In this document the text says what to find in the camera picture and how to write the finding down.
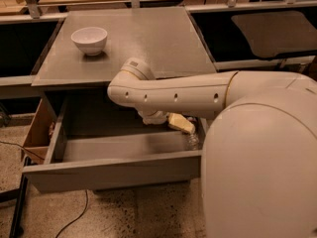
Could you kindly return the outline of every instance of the speckled floor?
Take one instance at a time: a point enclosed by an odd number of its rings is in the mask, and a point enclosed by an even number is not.
[[[0,128],[0,140],[23,144],[32,115],[15,116]],[[0,144],[0,192],[16,188],[23,162],[20,149]],[[58,237],[206,237],[201,207],[200,180],[88,191],[85,214]],[[28,185],[21,226],[24,238],[56,236],[84,209],[84,190],[39,193]],[[9,237],[15,200],[0,203],[0,237]]]

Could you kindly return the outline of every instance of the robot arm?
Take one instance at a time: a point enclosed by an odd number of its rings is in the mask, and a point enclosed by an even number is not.
[[[214,119],[236,100],[267,88],[287,88],[311,79],[297,73],[231,71],[155,80],[147,64],[128,59],[108,87],[119,105],[136,108],[141,116],[165,121],[166,112]]]
[[[289,72],[155,80],[128,59],[108,88],[144,117],[214,119],[201,161],[207,237],[317,237],[317,83]]]

